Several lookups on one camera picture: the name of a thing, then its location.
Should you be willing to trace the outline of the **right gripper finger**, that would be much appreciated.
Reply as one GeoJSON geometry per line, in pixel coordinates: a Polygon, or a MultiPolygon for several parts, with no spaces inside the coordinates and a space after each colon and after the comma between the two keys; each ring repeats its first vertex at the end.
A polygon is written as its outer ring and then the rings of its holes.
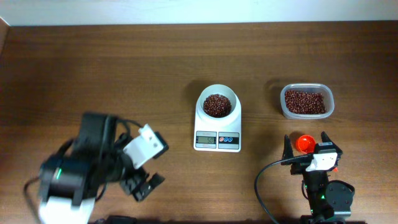
{"type": "Polygon", "coordinates": [[[291,140],[288,135],[284,136],[284,150],[282,153],[283,161],[290,161],[294,157],[291,140]]]}
{"type": "Polygon", "coordinates": [[[327,133],[323,131],[321,133],[322,143],[333,143],[333,141],[328,137],[327,133]]]}

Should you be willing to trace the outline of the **red plastic measuring scoop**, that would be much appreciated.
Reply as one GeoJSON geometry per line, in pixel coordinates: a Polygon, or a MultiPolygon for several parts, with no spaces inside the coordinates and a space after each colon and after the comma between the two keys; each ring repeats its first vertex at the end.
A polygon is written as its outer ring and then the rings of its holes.
{"type": "Polygon", "coordinates": [[[297,140],[296,140],[296,149],[299,152],[302,152],[304,154],[310,154],[312,153],[312,156],[315,152],[315,146],[317,145],[314,138],[312,136],[309,135],[303,135],[300,136],[297,140]]]}

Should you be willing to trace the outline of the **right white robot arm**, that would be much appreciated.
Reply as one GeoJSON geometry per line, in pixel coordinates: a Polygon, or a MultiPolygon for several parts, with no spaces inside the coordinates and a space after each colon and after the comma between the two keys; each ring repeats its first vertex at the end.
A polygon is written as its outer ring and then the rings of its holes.
{"type": "Polygon", "coordinates": [[[343,151],[326,132],[321,133],[321,138],[322,142],[316,143],[313,152],[294,156],[291,141],[285,136],[282,165],[290,166],[292,175],[303,176],[302,190],[311,214],[301,216],[300,223],[344,223],[351,216],[355,189],[346,182],[328,179],[328,173],[337,168],[343,151]]]}

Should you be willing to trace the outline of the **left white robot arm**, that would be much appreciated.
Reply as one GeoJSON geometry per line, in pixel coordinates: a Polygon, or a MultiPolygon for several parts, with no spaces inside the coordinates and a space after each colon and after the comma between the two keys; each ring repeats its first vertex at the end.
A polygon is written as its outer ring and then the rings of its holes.
{"type": "Polygon", "coordinates": [[[112,114],[84,113],[76,138],[65,142],[42,163],[39,172],[39,218],[42,223],[88,223],[95,203],[109,183],[143,201],[165,179],[143,165],[169,148],[147,124],[131,135],[135,121],[112,114]]]}

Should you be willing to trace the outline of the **white digital kitchen scale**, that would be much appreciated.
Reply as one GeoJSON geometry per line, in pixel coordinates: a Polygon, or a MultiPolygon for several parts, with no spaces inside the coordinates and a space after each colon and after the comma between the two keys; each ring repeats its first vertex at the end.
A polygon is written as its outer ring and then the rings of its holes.
{"type": "Polygon", "coordinates": [[[222,94],[229,99],[231,111],[222,118],[205,113],[203,104],[210,95],[201,95],[196,104],[193,148],[196,151],[239,152],[242,149],[241,103],[236,94],[222,94]]]}

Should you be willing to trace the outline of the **red beans in container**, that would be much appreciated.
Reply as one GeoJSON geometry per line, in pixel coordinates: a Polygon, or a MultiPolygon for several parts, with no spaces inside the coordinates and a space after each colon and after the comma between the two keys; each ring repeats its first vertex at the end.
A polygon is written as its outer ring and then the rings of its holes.
{"type": "Polygon", "coordinates": [[[326,107],[321,93],[309,93],[288,90],[284,94],[285,104],[291,113],[295,114],[324,114],[326,107]]]}

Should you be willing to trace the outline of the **clear plastic bean container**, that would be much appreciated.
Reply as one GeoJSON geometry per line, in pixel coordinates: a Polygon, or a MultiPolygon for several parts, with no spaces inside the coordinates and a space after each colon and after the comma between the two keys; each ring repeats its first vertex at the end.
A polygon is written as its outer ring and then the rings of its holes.
{"type": "Polygon", "coordinates": [[[335,110],[332,91],[324,84],[293,83],[280,93],[283,115],[288,119],[324,119],[335,110]]]}

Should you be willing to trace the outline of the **red beans in bowl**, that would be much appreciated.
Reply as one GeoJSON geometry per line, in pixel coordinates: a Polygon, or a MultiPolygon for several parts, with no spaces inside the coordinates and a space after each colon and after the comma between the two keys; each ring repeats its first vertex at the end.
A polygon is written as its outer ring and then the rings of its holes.
{"type": "Polygon", "coordinates": [[[232,104],[230,100],[220,94],[210,95],[203,103],[204,112],[214,118],[223,118],[230,114],[232,104]]]}

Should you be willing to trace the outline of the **white round bowl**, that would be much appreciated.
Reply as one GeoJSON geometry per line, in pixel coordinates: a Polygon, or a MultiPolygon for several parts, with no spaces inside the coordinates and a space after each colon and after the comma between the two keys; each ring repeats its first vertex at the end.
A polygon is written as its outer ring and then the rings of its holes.
{"type": "Polygon", "coordinates": [[[202,116],[202,117],[204,117],[206,119],[217,119],[217,120],[221,120],[221,119],[227,120],[227,119],[229,119],[229,120],[233,120],[239,114],[237,95],[228,86],[220,85],[220,84],[210,85],[210,86],[206,87],[202,91],[202,93],[201,93],[201,95],[200,95],[200,97],[199,97],[199,99],[197,101],[196,112],[198,113],[198,115],[200,115],[200,116],[202,116]],[[204,110],[203,110],[204,101],[206,100],[206,98],[208,96],[214,95],[214,94],[223,95],[223,96],[227,97],[230,100],[230,102],[232,104],[232,110],[231,110],[229,115],[227,115],[227,116],[225,116],[223,118],[214,118],[214,117],[211,117],[211,116],[207,115],[204,112],[204,110]]]}

